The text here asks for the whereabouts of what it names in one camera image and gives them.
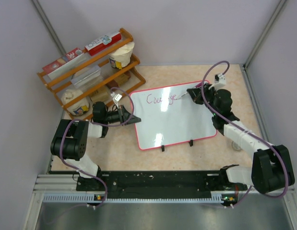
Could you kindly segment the magenta-capped whiteboard marker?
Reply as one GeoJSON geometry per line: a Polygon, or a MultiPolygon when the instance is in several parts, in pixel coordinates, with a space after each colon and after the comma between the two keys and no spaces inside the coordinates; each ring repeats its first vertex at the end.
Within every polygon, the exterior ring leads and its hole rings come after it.
{"type": "MultiPolygon", "coordinates": [[[[198,83],[197,85],[195,85],[194,87],[192,87],[191,89],[196,89],[199,88],[202,85],[202,82],[198,83]]],[[[182,98],[183,96],[185,96],[186,94],[188,94],[188,91],[186,90],[185,93],[183,93],[182,95],[178,96],[177,99],[182,98]]]]}

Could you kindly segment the pink-framed whiteboard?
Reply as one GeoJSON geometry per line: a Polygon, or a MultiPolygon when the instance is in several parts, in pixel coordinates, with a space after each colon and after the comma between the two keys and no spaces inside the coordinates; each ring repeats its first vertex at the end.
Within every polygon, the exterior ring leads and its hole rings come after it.
{"type": "Polygon", "coordinates": [[[189,94],[177,99],[197,84],[194,81],[130,94],[134,115],[142,120],[135,124],[139,149],[161,148],[217,134],[213,115],[205,105],[195,104],[189,94]]]}

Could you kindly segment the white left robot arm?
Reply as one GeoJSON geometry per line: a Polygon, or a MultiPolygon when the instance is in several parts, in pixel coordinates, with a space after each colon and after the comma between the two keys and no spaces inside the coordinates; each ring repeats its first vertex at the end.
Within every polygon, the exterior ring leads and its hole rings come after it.
{"type": "Polygon", "coordinates": [[[131,114],[123,105],[109,111],[104,102],[93,104],[93,122],[71,121],[62,119],[50,145],[50,152],[54,156],[64,159],[65,163],[79,170],[87,184],[93,190],[103,186],[100,167],[94,163],[86,151],[88,138],[105,138],[110,124],[119,123],[129,125],[142,120],[131,114]]]}

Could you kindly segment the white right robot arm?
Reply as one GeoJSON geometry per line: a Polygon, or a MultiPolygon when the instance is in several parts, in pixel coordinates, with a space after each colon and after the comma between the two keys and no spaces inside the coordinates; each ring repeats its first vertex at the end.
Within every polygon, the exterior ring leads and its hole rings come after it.
{"type": "Polygon", "coordinates": [[[187,89],[194,103],[205,105],[212,113],[213,126],[223,136],[232,140],[252,158],[251,167],[230,165],[222,168],[224,174],[219,185],[231,189],[236,183],[253,186],[266,194],[295,183],[289,150],[284,145],[275,146],[247,129],[231,110],[232,98],[226,89],[216,90],[209,83],[187,89]]]}

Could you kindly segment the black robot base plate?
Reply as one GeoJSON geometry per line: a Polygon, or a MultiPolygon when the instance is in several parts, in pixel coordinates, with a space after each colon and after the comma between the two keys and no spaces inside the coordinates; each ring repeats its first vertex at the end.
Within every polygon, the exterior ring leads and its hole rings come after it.
{"type": "Polygon", "coordinates": [[[108,198],[208,198],[212,191],[246,191],[219,171],[103,171],[102,181],[78,177],[77,191],[103,192],[108,198]]]}

